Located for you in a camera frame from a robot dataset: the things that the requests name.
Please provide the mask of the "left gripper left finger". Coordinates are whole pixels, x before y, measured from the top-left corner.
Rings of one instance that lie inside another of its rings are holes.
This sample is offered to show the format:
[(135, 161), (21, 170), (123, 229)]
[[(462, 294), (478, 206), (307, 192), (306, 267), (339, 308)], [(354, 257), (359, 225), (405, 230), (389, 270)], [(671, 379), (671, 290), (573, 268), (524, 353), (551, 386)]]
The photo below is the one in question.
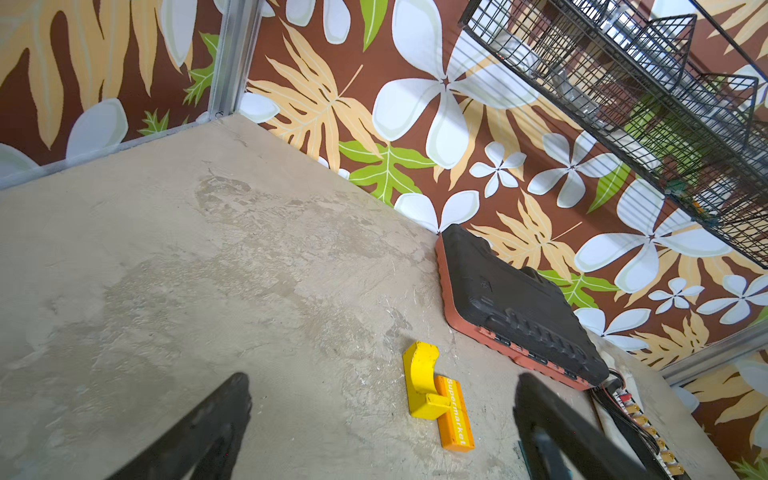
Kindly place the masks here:
[(113, 479), (229, 479), (250, 421), (249, 377), (237, 372)]

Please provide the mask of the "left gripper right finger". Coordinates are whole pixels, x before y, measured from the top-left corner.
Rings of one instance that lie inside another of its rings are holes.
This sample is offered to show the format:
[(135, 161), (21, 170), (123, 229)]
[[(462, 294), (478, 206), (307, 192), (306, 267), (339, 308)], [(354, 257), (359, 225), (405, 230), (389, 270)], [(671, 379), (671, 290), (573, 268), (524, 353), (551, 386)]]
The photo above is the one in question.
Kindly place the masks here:
[(658, 479), (534, 375), (522, 374), (513, 414), (532, 479)]

